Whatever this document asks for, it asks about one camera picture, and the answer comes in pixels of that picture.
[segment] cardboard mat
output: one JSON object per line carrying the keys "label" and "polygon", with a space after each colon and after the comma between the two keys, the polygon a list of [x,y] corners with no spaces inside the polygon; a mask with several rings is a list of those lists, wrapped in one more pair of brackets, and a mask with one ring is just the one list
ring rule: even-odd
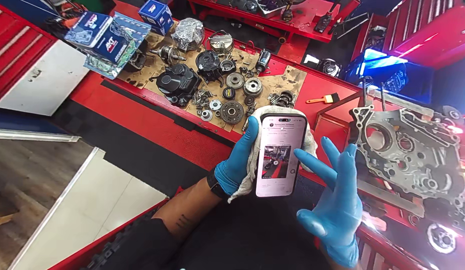
{"label": "cardboard mat", "polygon": [[[154,33],[150,33],[145,39],[148,41],[148,50],[158,50],[164,45],[175,46],[174,41],[170,37],[170,34],[168,34],[167,36],[160,36]],[[181,53],[181,56],[184,56],[187,60],[181,61],[180,63],[186,64],[188,67],[192,68],[196,72],[197,67],[195,60],[197,55],[203,51],[205,51],[205,48],[204,46],[201,46],[200,49],[198,49],[197,51],[188,51],[185,54]],[[257,62],[257,59],[259,58],[258,53],[253,55],[236,48],[232,50],[231,55],[233,59],[237,60],[237,72],[239,72],[239,67],[241,66],[246,66],[249,69],[253,68]],[[157,93],[158,95],[164,96],[157,88],[156,81],[154,80],[153,82],[150,82],[149,78],[156,77],[162,72],[164,72],[165,64],[158,56],[147,57],[145,64],[146,66],[142,70],[134,73],[128,73],[123,71],[118,75],[118,78],[126,82],[129,82],[130,84],[138,88],[145,88],[150,91],[153,91],[154,93]],[[299,70],[292,66],[287,66],[286,70],[282,75],[259,77],[259,80],[263,84],[263,91],[258,97],[255,98],[255,101],[257,101],[256,109],[265,105],[269,105],[269,100],[267,99],[267,97],[271,93],[280,94],[282,91],[289,90],[292,91],[294,94],[298,95],[299,91],[301,90],[302,84],[304,83],[306,75],[307,72],[305,71]],[[225,102],[227,102],[227,100],[222,97],[222,91],[225,87],[227,87],[225,83],[223,88],[221,88],[220,83],[218,81],[213,81],[209,82],[209,84],[206,84],[203,80],[198,89],[211,91],[211,93],[216,94],[217,96],[213,95],[212,98],[209,98],[209,100],[219,100],[222,104],[224,104]],[[244,94],[241,88],[236,90],[235,101],[238,101],[242,104],[242,106],[244,107],[244,113],[247,110],[247,106],[244,105],[245,97],[246,95]],[[189,101],[189,104],[186,107],[184,107],[183,110],[186,110],[187,112],[198,116],[196,106],[192,105],[191,101]],[[245,117],[235,125],[226,124],[222,119],[216,116],[213,116],[213,118],[209,122],[216,125],[219,128],[223,128],[226,131],[235,131],[241,134],[241,129],[244,125]]]}

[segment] blue product box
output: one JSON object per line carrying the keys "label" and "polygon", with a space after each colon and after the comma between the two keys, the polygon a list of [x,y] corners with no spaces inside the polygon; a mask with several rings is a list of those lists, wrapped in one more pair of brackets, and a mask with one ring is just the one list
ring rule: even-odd
{"label": "blue product box", "polygon": [[163,36],[174,24],[168,5],[154,0],[147,1],[139,10],[139,15],[146,23],[152,25],[151,31]]}
{"label": "blue product box", "polygon": [[64,39],[87,54],[116,64],[132,37],[111,16],[85,11]]}

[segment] black watch strap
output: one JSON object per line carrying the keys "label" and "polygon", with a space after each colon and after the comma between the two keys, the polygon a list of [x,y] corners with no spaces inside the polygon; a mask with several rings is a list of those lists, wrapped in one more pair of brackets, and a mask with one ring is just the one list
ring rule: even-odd
{"label": "black watch strap", "polygon": [[221,199],[227,200],[229,199],[229,195],[226,192],[224,192],[221,185],[219,185],[219,183],[217,182],[216,176],[214,175],[215,170],[216,167],[214,167],[214,169],[212,169],[207,175],[207,184],[209,185],[209,188],[211,189],[212,193],[214,193]]}

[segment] blue light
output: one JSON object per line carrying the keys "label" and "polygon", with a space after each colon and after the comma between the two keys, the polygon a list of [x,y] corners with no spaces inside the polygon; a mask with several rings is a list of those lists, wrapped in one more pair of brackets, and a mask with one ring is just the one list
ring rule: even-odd
{"label": "blue light", "polygon": [[361,76],[364,75],[364,69],[365,69],[365,67],[366,67],[366,63],[363,62],[363,63],[361,64],[361,71],[359,72],[359,75],[361,75]]}
{"label": "blue light", "polygon": [[385,54],[384,52],[376,51],[371,48],[366,49],[366,51],[364,52],[364,60],[366,61],[371,60],[371,59],[385,57],[385,56],[387,56],[387,54]]}
{"label": "blue light", "polygon": [[364,52],[364,63],[368,69],[386,67],[390,65],[403,64],[408,61],[396,56],[388,56],[387,54],[373,49],[366,49]]}

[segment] blue nitrile glove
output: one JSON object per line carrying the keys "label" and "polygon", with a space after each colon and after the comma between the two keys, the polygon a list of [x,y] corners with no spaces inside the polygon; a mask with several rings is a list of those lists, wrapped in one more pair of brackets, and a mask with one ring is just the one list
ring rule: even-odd
{"label": "blue nitrile glove", "polygon": [[247,159],[257,137],[258,129],[259,123],[257,119],[250,116],[246,133],[232,149],[229,159],[219,163],[214,170],[217,182],[228,195],[236,192],[242,180],[246,177]]}
{"label": "blue nitrile glove", "polygon": [[299,210],[297,219],[308,232],[319,237],[332,260],[352,268],[359,257],[355,231],[361,224],[362,215],[354,160],[357,147],[349,144],[343,153],[339,153],[327,137],[322,137],[321,145],[332,168],[309,153],[294,150],[297,158],[327,185],[317,206],[312,211]]}

